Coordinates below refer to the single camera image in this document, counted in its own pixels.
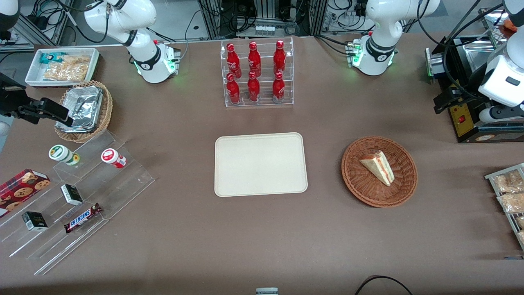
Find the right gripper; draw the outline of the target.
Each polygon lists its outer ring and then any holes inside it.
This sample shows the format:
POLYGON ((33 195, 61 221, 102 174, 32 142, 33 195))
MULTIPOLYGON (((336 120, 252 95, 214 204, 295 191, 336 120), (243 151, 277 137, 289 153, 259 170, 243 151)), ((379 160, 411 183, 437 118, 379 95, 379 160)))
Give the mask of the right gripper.
POLYGON ((39 102, 28 103, 26 87, 3 73, 0 74, 0 114, 5 117, 15 117, 38 124, 41 118, 51 119, 65 126, 73 125, 69 117, 69 109, 59 103, 42 98, 39 102))

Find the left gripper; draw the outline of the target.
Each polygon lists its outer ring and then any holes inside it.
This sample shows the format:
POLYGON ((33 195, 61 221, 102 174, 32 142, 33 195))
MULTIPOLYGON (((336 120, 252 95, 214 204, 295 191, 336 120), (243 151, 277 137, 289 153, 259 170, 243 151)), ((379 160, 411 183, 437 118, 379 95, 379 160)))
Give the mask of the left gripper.
MULTIPOLYGON (((523 55, 491 54, 464 88, 504 106, 520 106, 523 103, 523 55)), ((456 86, 449 86, 444 90, 444 95, 434 98, 435 114, 441 114, 453 103, 467 103, 467 97, 464 98, 462 94, 463 91, 456 86)))

